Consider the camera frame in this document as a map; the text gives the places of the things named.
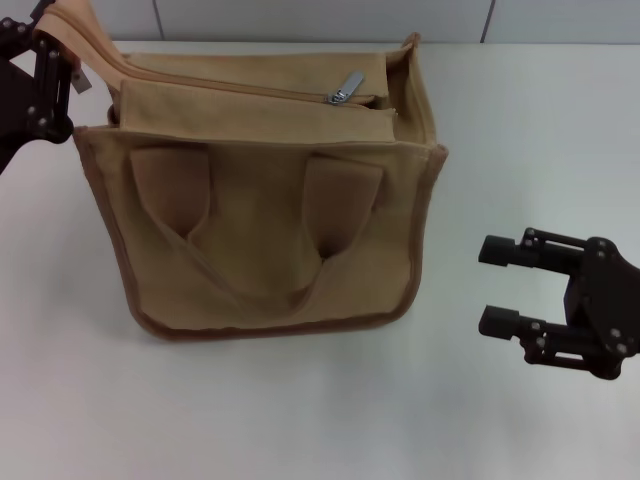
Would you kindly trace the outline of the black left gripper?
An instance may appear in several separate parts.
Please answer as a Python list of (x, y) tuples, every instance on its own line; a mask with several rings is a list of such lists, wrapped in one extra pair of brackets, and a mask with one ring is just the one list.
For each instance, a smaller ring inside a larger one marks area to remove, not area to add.
[(27, 143), (62, 144), (74, 125), (68, 116), (72, 64), (61, 44), (33, 30), (53, 0), (39, 0), (31, 21), (0, 19), (0, 173)]

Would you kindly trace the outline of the khaki canvas food bag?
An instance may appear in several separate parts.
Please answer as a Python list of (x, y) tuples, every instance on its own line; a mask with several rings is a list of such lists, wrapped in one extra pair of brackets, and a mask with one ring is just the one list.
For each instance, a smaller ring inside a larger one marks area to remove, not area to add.
[[(73, 138), (142, 327), (322, 333), (409, 309), (448, 154), (418, 34), (386, 52), (124, 54), (90, 0), (57, 0), (36, 28), (110, 90), (108, 124)], [(328, 104), (353, 71), (355, 94)]]

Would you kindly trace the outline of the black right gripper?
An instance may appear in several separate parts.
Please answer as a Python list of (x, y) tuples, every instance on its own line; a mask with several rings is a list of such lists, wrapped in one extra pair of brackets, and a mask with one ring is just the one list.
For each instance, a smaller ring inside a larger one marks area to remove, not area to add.
[(640, 268), (625, 260), (612, 241), (527, 228), (519, 242), (488, 235), (478, 261), (570, 276), (564, 295), (568, 326), (485, 307), (479, 333), (506, 341), (517, 338), (526, 363), (614, 380), (622, 362), (640, 353)]

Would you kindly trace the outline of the silver zipper pull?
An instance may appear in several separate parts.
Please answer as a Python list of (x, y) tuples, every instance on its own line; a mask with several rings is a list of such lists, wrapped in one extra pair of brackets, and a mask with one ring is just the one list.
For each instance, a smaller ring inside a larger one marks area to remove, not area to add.
[(364, 82), (364, 79), (365, 76), (361, 71), (351, 72), (337, 89), (327, 95), (326, 102), (330, 105), (347, 103)]

